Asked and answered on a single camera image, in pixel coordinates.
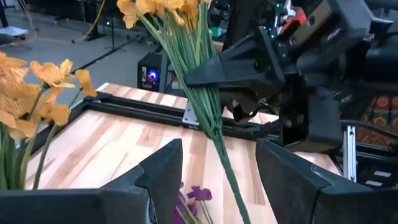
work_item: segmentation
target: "robotic arm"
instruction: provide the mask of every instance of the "robotic arm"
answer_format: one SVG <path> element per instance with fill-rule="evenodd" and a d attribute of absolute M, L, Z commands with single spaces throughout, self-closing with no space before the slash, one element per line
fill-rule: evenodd
<path fill-rule="evenodd" d="M 282 144 L 290 151 L 341 146 L 335 90 L 398 93 L 398 40 L 392 21 L 375 17 L 363 0 L 292 0 L 306 20 L 258 27 L 186 76 L 190 87 L 217 87 L 234 99 L 237 122 L 261 105 L 279 109 Z M 286 17 L 279 12 L 277 19 Z"/>

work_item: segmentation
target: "blue light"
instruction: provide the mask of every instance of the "blue light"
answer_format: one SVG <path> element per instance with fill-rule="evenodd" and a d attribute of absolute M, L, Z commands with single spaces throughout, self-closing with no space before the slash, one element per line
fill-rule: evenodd
<path fill-rule="evenodd" d="M 148 81 L 155 83 L 158 81 L 159 79 L 159 75 L 157 74 L 156 70 L 149 70 L 148 74 L 147 74 L 147 79 Z"/>

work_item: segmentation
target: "yellow cable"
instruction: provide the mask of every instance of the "yellow cable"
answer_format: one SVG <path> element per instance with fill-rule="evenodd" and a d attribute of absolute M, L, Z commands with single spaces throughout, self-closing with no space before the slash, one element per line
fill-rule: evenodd
<path fill-rule="evenodd" d="M 34 30 L 35 34 L 30 40 L 12 42 L 10 44 L 0 45 L 0 47 L 7 47 L 7 46 L 15 46 L 15 45 L 19 45 L 19 44 L 26 44 L 26 43 L 29 43 L 29 42 L 33 42 L 35 39 L 41 39 L 41 40 L 49 41 L 49 42 L 57 42 L 57 43 L 61 43 L 61 44 L 75 44 L 76 42 L 84 40 L 91 33 L 91 31 L 93 31 L 93 29 L 95 28 L 95 25 L 97 25 L 97 22 L 98 22 L 98 20 L 101 17 L 101 13 L 102 13 L 102 10 L 103 10 L 104 5 L 105 5 L 105 0 L 103 0 L 102 3 L 101 3 L 101 7 L 99 8 L 98 14 L 97 14 L 97 16 L 96 16 L 96 18 L 94 20 L 94 23 L 88 29 L 87 33 L 85 35 L 83 35 L 83 37 L 80 37 L 77 40 L 67 41 L 67 40 L 57 40 L 57 39 L 51 39 L 51 38 L 46 38 L 46 37 L 39 37 L 38 36 L 39 30 L 36 29 L 34 27 L 34 25 L 33 25 L 33 19 L 32 19 L 31 14 L 30 14 L 30 12 L 29 12 L 29 10 L 27 8 L 26 2 L 24 0 L 18 0 L 18 1 L 20 2 L 21 6 L 22 6 L 22 10 L 24 10 L 26 12 L 26 17 L 28 18 L 30 26 L 31 26 L 32 30 Z"/>

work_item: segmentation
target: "red component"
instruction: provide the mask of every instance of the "red component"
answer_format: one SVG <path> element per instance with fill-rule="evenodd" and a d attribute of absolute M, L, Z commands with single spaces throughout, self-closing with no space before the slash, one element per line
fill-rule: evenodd
<path fill-rule="evenodd" d="M 295 12 L 296 12 L 296 15 L 295 15 L 293 18 L 288 19 L 288 20 L 286 21 L 286 24 L 283 26 L 282 32 L 281 32 L 282 34 L 283 34 L 292 24 L 297 24 L 297 23 L 299 23 L 300 26 L 301 26 L 302 24 L 306 23 L 307 17 L 306 17 L 306 15 L 304 14 L 303 10 L 302 10 L 301 8 L 298 7 L 298 8 L 295 9 Z"/>

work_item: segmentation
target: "wooden tabletop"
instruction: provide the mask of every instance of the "wooden tabletop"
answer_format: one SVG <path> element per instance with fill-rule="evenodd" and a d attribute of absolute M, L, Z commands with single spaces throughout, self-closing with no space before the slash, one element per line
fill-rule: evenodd
<path fill-rule="evenodd" d="M 101 91 L 115 96 L 185 108 L 186 98 L 105 83 Z M 275 116 L 258 114 L 252 122 L 265 123 Z M 113 180 L 172 139 L 183 141 L 184 192 L 199 185 L 213 192 L 208 207 L 215 224 L 242 223 L 229 183 L 213 143 L 200 131 L 150 123 L 97 111 L 85 111 L 51 143 L 40 189 L 97 188 Z M 255 159 L 255 142 L 225 137 L 229 158 L 252 223 L 276 223 L 262 187 Z M 300 156 L 338 173 L 327 156 Z M 32 187 L 40 152 L 28 165 L 27 188 Z"/>

